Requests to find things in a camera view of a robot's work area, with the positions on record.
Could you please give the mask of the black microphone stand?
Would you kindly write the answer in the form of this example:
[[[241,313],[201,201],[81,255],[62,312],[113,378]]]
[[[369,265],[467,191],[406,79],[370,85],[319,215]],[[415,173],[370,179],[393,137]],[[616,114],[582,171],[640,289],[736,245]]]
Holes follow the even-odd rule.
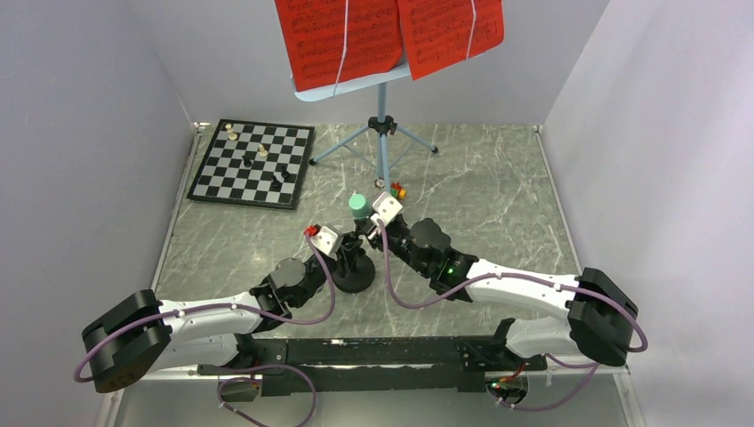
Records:
[[[356,232],[349,232],[343,236],[335,252],[333,281],[335,286],[344,293],[364,292],[374,281],[374,263],[362,244],[363,241]]]

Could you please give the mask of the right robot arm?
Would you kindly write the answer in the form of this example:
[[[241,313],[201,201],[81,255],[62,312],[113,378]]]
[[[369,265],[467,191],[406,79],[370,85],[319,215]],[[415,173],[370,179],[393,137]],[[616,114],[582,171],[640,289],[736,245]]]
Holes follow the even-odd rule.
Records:
[[[505,267],[454,249],[451,237],[430,218],[408,226],[401,215],[387,221],[375,214],[357,220],[355,228],[382,252],[385,264],[397,258],[428,280],[434,293],[423,302],[407,302],[392,279],[385,279],[390,296],[403,308],[501,302],[539,313],[533,320],[501,322],[490,347],[501,369],[548,353],[578,353],[596,364],[622,367],[629,354],[648,349],[637,305],[602,270],[554,275]]]

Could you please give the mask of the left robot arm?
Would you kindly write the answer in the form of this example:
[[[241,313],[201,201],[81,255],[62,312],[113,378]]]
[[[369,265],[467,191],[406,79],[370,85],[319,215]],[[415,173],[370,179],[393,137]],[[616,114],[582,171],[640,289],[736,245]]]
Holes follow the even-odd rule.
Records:
[[[283,260],[259,285],[224,298],[176,302],[157,299],[151,289],[137,291],[84,328],[86,355],[74,379],[108,393],[172,367],[211,365],[242,374],[256,358],[248,343],[254,334],[330,317],[326,312],[297,320],[291,310],[323,286],[334,289],[343,268],[360,254],[360,249],[339,248],[333,254],[315,249],[306,261]]]

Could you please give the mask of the mint green microphone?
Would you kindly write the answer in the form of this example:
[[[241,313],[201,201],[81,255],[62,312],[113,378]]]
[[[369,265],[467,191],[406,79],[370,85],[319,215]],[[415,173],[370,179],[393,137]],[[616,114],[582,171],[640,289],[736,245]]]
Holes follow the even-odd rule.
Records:
[[[372,213],[370,201],[360,193],[355,193],[349,197],[348,206],[355,220],[367,219]]]

